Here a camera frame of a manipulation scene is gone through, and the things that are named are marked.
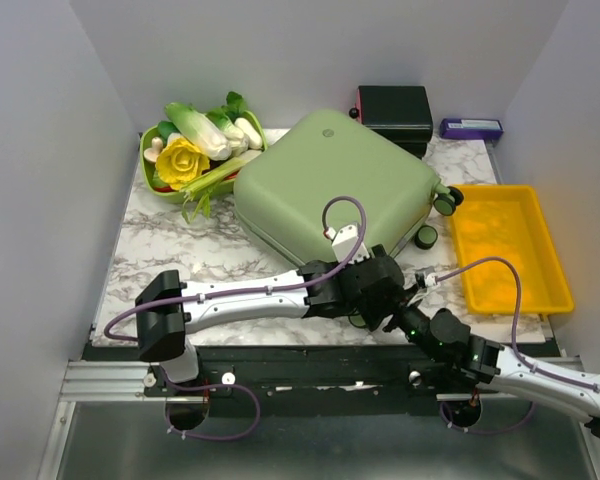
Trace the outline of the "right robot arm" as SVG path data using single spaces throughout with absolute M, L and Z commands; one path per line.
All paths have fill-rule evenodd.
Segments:
M 446 308 L 429 317 L 413 300 L 417 291 L 414 286 L 389 295 L 391 318 L 385 329 L 402 330 L 409 342 L 442 364 L 440 379 L 447 389 L 460 392 L 481 384 L 564 413 L 600 439 L 600 374 L 548 363 L 475 335 Z

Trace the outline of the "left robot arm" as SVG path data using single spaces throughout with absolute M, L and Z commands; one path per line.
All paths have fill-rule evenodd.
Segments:
M 311 261 L 273 277 L 219 285 L 183 282 L 176 270 L 160 273 L 135 299 L 139 359 L 159 363 L 181 395 L 194 393 L 201 363 L 189 334 L 261 318 L 362 317 L 370 330 L 402 295 L 404 275 L 384 248 L 333 273 L 335 262 Z

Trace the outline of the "green hard-shell suitcase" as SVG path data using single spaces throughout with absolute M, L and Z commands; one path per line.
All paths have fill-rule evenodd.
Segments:
M 347 115 L 318 110 L 243 167 L 233 187 L 243 230 L 293 265 L 335 256 L 324 231 L 359 221 L 364 243 L 396 256 L 432 211 L 464 196 L 433 168 Z

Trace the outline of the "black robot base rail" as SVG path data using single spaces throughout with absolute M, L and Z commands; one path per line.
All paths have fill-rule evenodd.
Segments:
M 158 365 L 146 374 L 149 398 L 205 407 L 213 417 L 434 415 L 437 398 L 462 398 L 475 385 L 412 345 L 202 346 L 195 385 L 207 394 L 167 384 Z

